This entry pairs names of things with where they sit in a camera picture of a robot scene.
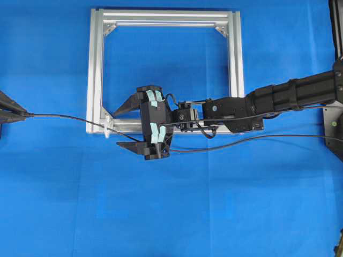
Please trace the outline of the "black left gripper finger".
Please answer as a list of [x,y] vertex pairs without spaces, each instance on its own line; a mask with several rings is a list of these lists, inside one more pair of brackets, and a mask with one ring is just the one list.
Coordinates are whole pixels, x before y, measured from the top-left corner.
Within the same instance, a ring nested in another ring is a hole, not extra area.
[[27,110],[24,109],[20,104],[16,101],[8,97],[2,91],[0,92],[0,99],[1,99],[1,113],[7,114],[26,114]]
[[20,122],[24,121],[28,117],[32,117],[32,114],[24,113],[22,115],[20,114],[15,114],[12,112],[8,111],[1,111],[1,124],[8,124],[8,123],[15,123],[15,122]]

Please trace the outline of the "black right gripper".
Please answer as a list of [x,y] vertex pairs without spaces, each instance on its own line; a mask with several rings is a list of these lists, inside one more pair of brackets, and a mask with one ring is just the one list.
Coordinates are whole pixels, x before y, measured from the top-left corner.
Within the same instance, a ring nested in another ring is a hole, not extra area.
[[144,142],[117,142],[116,144],[145,160],[157,160],[170,156],[170,145],[174,129],[166,124],[171,122],[172,112],[159,86],[138,87],[114,113],[113,116],[140,110]]

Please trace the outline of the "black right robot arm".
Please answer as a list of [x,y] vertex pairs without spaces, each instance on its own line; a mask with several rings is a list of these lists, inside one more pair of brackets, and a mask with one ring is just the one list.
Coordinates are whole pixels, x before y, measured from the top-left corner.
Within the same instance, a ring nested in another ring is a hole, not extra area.
[[335,63],[333,71],[258,88],[245,97],[197,101],[202,106],[202,118],[192,108],[194,101],[178,102],[177,109],[172,110],[161,87],[138,87],[136,93],[114,112],[114,116],[139,110],[143,140],[118,142],[117,145],[142,155],[146,160],[166,158],[171,153],[175,127],[182,132],[201,131],[212,139],[220,124],[232,133],[262,130],[264,119],[335,101],[342,102],[341,62]]

